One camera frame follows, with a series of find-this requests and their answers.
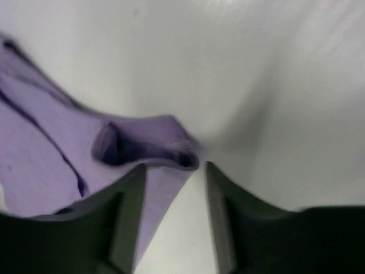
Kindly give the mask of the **purple t shirt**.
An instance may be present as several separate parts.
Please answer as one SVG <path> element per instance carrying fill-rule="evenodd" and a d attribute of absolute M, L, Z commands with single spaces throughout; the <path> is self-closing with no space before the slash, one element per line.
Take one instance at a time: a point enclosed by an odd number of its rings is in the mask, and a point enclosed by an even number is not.
<path fill-rule="evenodd" d="M 135 263 L 198 169 L 187 133 L 169 115 L 124 118 L 83 107 L 1 37 L 1 187 L 9 213 L 56 211 L 138 164 L 148 169 Z"/>

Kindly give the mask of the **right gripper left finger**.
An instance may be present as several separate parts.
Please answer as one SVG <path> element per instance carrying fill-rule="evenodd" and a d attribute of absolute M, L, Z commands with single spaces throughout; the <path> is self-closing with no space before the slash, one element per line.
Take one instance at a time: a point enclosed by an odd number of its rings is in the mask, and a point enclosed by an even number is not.
<path fill-rule="evenodd" d="M 35 218 L 29 273 L 131 273 L 144 201 L 139 165 L 105 189 Z"/>

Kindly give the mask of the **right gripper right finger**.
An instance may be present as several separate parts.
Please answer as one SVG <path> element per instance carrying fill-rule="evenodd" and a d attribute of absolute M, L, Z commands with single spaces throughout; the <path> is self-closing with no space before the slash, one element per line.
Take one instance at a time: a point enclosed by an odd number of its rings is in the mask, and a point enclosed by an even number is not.
<path fill-rule="evenodd" d="M 206 164 L 218 273 L 307 273 L 297 215 L 265 203 Z"/>

